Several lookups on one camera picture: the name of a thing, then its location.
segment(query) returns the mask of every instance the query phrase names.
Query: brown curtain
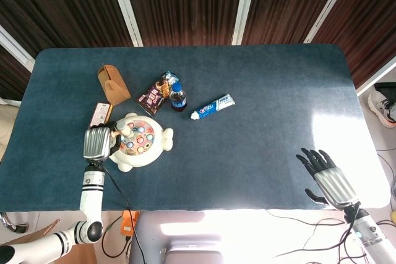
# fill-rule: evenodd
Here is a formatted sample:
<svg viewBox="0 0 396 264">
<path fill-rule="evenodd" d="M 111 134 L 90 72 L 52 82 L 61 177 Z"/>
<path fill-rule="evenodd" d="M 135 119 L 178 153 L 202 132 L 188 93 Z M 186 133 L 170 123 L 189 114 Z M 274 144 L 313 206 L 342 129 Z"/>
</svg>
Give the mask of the brown curtain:
<svg viewBox="0 0 396 264">
<path fill-rule="evenodd" d="M 30 72 L 0 46 L 0 97 L 22 100 Z"/>
<path fill-rule="evenodd" d="M 0 0 L 0 24 L 35 57 L 46 48 L 133 46 L 117 0 Z"/>
<path fill-rule="evenodd" d="M 230 45 L 239 0 L 131 0 L 144 46 Z"/>
<path fill-rule="evenodd" d="M 302 43 L 327 0 L 252 0 L 242 44 Z"/>
<path fill-rule="evenodd" d="M 338 0 L 313 42 L 339 45 L 359 87 L 396 56 L 396 0 Z"/>
</svg>

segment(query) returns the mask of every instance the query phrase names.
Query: black cable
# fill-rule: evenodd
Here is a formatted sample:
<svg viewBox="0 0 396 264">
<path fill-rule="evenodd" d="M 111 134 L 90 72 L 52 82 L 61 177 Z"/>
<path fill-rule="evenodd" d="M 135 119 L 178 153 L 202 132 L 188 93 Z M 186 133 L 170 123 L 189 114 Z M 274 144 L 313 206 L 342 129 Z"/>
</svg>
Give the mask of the black cable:
<svg viewBox="0 0 396 264">
<path fill-rule="evenodd" d="M 352 261 L 352 259 L 364 258 L 365 256 L 366 256 L 366 254 L 364 254 L 364 255 L 362 255 L 362 256 L 356 256 L 356 257 L 343 257 L 343 258 L 340 259 L 340 261 L 337 262 L 337 264 L 340 264 L 341 261 L 344 261 L 344 260 L 346 260 L 346 259 L 349 259 L 349 260 Z"/>
<path fill-rule="evenodd" d="M 128 257 L 128 250 L 129 250 L 129 248 L 131 247 L 131 244 L 132 244 L 132 241 L 129 242 L 128 247 L 126 248 L 126 251 L 125 251 L 125 258 Z"/>
<path fill-rule="evenodd" d="M 377 150 L 376 149 L 376 151 L 394 151 L 394 150 L 396 150 L 396 148 L 390 148 L 389 150 Z"/>
<path fill-rule="evenodd" d="M 395 227 L 395 228 L 396 228 L 396 225 L 394 225 L 394 224 L 389 224 L 389 223 L 379 223 L 379 224 L 377 224 L 377 225 L 389 225 L 389 226 L 392 226 L 392 227 Z"/>
<path fill-rule="evenodd" d="M 277 216 L 277 215 L 273 215 L 273 214 L 270 213 L 268 210 L 265 210 L 265 211 L 266 211 L 267 213 L 269 213 L 270 215 L 276 217 L 276 218 L 281 218 L 281 219 L 292 219 L 293 221 L 297 221 L 297 222 L 300 222 L 300 223 L 303 223 L 303 224 L 307 224 L 307 225 L 310 225 L 310 226 L 338 226 L 338 225 L 345 224 L 345 222 L 341 221 L 340 219 L 335 219 L 335 218 L 326 218 L 326 219 L 334 219 L 334 220 L 340 221 L 340 222 L 342 222 L 342 223 L 337 223 L 337 224 L 317 224 L 317 223 L 308 223 L 308 222 L 301 221 L 300 219 L 290 218 L 290 217 L 288 217 L 288 216 Z"/>
<path fill-rule="evenodd" d="M 140 242 L 139 242 L 139 240 L 138 240 L 138 238 L 137 238 L 137 233 L 136 233 L 136 230 L 135 230 L 135 227 L 134 227 L 134 222 L 133 222 L 133 219 L 132 219 L 132 211 L 131 211 L 131 206 L 130 206 L 130 204 L 129 204 L 129 201 L 128 201 L 128 199 L 126 198 L 126 196 L 124 195 L 124 192 L 118 187 L 116 181 L 113 179 L 112 175 L 111 175 L 110 172 L 107 170 L 107 168 L 105 168 L 103 165 L 102 165 L 102 168 L 103 168 L 103 169 L 106 171 L 106 173 L 109 175 L 109 177 L 110 177 L 111 181 L 113 182 L 115 188 L 116 188 L 117 191 L 121 194 L 121 196 L 123 197 L 123 199 L 124 199 L 125 202 L 126 202 L 127 210 L 129 211 L 129 215 L 131 216 L 131 224 L 132 224 L 132 229 L 133 229 L 133 231 L 134 231 L 136 243 L 137 243 L 137 246 L 139 247 L 140 253 L 142 254 L 143 264 L 146 264 L 146 259 L 145 259 L 145 257 L 144 257 L 144 253 L 143 253 L 143 250 L 142 250 L 142 246 L 140 245 Z"/>
<path fill-rule="evenodd" d="M 311 240 L 311 238 L 314 237 L 315 231 L 316 231 L 317 227 L 318 227 L 318 226 L 321 226 L 320 222 L 325 221 L 325 220 L 327 220 L 327 219 L 334 219 L 334 218 L 324 218 L 324 219 L 320 219 L 320 220 L 316 223 L 315 228 L 314 228 L 314 231 L 312 232 L 311 236 L 307 239 L 307 241 L 306 241 L 305 244 L 303 245 L 303 249 L 305 248 L 305 246 L 307 245 L 307 243 Z"/>
<path fill-rule="evenodd" d="M 387 164 L 387 166 L 389 167 L 389 169 L 392 171 L 392 176 L 393 176 L 394 179 L 395 179 L 395 171 L 394 171 L 394 169 L 391 167 L 391 165 L 388 163 L 388 161 L 385 160 L 385 158 L 384 158 L 383 156 L 381 156 L 381 155 L 378 154 L 378 153 L 377 153 L 377 155 L 378 155 L 378 157 L 380 157 L 381 159 L 383 159 L 383 160 L 385 161 L 385 163 Z"/>
<path fill-rule="evenodd" d="M 376 224 L 383 223 L 383 222 L 388 222 L 388 223 L 391 223 L 391 224 L 395 224 L 393 221 L 391 221 L 389 219 L 382 219 L 382 220 L 376 222 Z"/>
<path fill-rule="evenodd" d="M 341 235 L 340 241 L 344 238 L 345 234 L 347 233 L 347 230 L 345 230 L 345 232 Z M 341 259 L 341 245 L 338 246 L 338 260 L 340 261 Z"/>
<path fill-rule="evenodd" d="M 393 170 L 393 168 L 391 167 L 391 165 L 389 164 L 389 162 L 388 161 L 386 161 L 386 159 L 383 157 L 383 156 L 381 156 L 380 154 L 378 154 L 377 153 L 377 155 L 378 155 L 378 157 L 380 157 L 382 160 L 384 160 L 385 161 L 385 163 L 386 163 L 386 165 L 389 167 L 389 169 L 392 171 L 392 176 L 393 176 L 393 179 L 392 179 L 392 185 L 390 186 L 390 188 L 392 188 L 393 187 L 393 184 L 395 183 L 395 172 L 394 172 L 394 170 Z M 390 189 L 390 201 L 389 201 L 389 205 L 390 205 L 390 209 L 392 210 L 392 211 L 394 211 L 394 206 L 392 205 L 392 199 L 393 199 L 393 193 L 392 193 L 392 189 Z"/>
<path fill-rule="evenodd" d="M 353 223 L 355 222 L 355 219 L 356 219 L 356 216 L 358 215 L 358 212 L 359 212 L 359 205 L 356 207 L 355 214 L 354 214 L 354 216 L 353 216 L 353 219 L 352 219 L 352 221 L 351 221 L 351 223 L 350 223 L 350 226 L 349 226 L 349 228 L 348 228 L 346 234 L 348 234 L 349 232 L 351 232 L 352 227 L 353 227 Z M 323 250 L 331 250 L 331 249 L 334 249 L 334 248 L 339 247 L 340 245 L 342 245 L 342 244 L 344 243 L 344 241 L 346 240 L 346 238 L 347 238 L 347 237 L 345 236 L 344 238 L 342 238 L 342 240 L 341 240 L 338 244 L 332 245 L 331 247 L 326 247 L 326 248 L 322 248 L 322 249 L 297 249 L 297 250 L 291 250 L 291 251 L 289 251 L 289 252 L 281 253 L 281 254 L 279 254 L 279 255 L 276 255 L 274 258 L 281 257 L 281 256 L 284 256 L 284 255 L 288 255 L 289 253 L 300 252 L 300 251 L 305 251 L 305 252 L 321 252 L 321 251 L 323 251 Z"/>
<path fill-rule="evenodd" d="M 128 245 L 128 242 L 129 242 L 130 239 L 131 239 L 130 236 L 125 237 L 125 245 L 124 245 L 122 251 L 120 251 L 120 253 L 117 254 L 117 255 L 115 255 L 115 256 L 109 255 L 109 254 L 105 251 L 104 242 L 105 242 L 106 233 L 113 227 L 113 225 L 115 224 L 115 222 L 117 222 L 119 219 L 121 219 L 121 216 L 119 216 L 118 218 L 116 218 L 112 223 L 110 223 L 110 224 L 107 226 L 107 228 L 105 229 L 105 233 L 103 233 L 103 236 L 102 236 L 102 238 L 101 238 L 101 250 L 102 250 L 103 253 L 104 253 L 107 257 L 109 257 L 109 258 L 118 258 L 119 256 L 121 256 L 121 255 L 123 254 L 123 252 L 125 251 L 125 248 L 126 248 L 126 246 Z"/>
<path fill-rule="evenodd" d="M 348 239 L 348 236 L 350 235 L 351 233 L 349 232 L 347 235 L 346 235 L 346 238 L 345 238 L 345 240 L 344 240 L 344 250 L 345 250 L 345 253 L 346 253 L 346 257 L 347 258 L 349 258 L 354 264 L 357 264 L 355 261 L 353 261 L 352 259 L 353 259 L 353 257 L 351 257 L 349 254 L 348 254 L 348 250 L 347 250 L 347 239 Z"/>
</svg>

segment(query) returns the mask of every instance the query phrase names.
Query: white plastic toy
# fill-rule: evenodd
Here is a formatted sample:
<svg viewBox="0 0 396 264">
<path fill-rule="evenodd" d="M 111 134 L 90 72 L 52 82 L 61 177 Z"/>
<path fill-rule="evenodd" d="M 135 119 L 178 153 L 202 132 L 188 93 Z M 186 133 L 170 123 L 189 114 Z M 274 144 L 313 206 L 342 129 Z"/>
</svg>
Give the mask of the white plastic toy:
<svg viewBox="0 0 396 264">
<path fill-rule="evenodd" d="M 155 161 L 163 150 L 173 146 L 173 129 L 165 130 L 152 118 L 129 113 L 117 122 L 117 131 L 111 133 L 111 146 L 116 136 L 121 134 L 119 150 L 110 156 L 123 172 L 133 167 L 141 167 Z"/>
</svg>

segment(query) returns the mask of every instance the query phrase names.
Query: plastic bottle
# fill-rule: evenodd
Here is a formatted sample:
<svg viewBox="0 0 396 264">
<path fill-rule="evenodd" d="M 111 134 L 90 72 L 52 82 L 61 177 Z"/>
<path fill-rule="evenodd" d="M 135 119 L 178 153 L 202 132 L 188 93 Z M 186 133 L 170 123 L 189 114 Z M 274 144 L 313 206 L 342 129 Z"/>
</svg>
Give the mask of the plastic bottle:
<svg viewBox="0 0 396 264">
<path fill-rule="evenodd" d="M 171 107 L 175 111 L 184 111 L 187 106 L 186 94 L 181 89 L 181 84 L 179 82 L 172 85 L 172 91 L 169 95 L 171 100 Z"/>
</svg>

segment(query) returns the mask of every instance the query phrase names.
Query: sneaker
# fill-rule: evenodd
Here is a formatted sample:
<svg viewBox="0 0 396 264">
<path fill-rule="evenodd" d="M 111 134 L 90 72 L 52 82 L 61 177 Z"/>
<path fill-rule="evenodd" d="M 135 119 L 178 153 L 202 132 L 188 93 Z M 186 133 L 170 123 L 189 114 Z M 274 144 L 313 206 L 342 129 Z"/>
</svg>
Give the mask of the sneaker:
<svg viewBox="0 0 396 264">
<path fill-rule="evenodd" d="M 390 109 L 395 104 L 386 98 L 381 92 L 374 91 L 369 95 L 368 104 L 379 121 L 387 128 L 396 127 L 396 121 L 390 116 Z"/>
</svg>

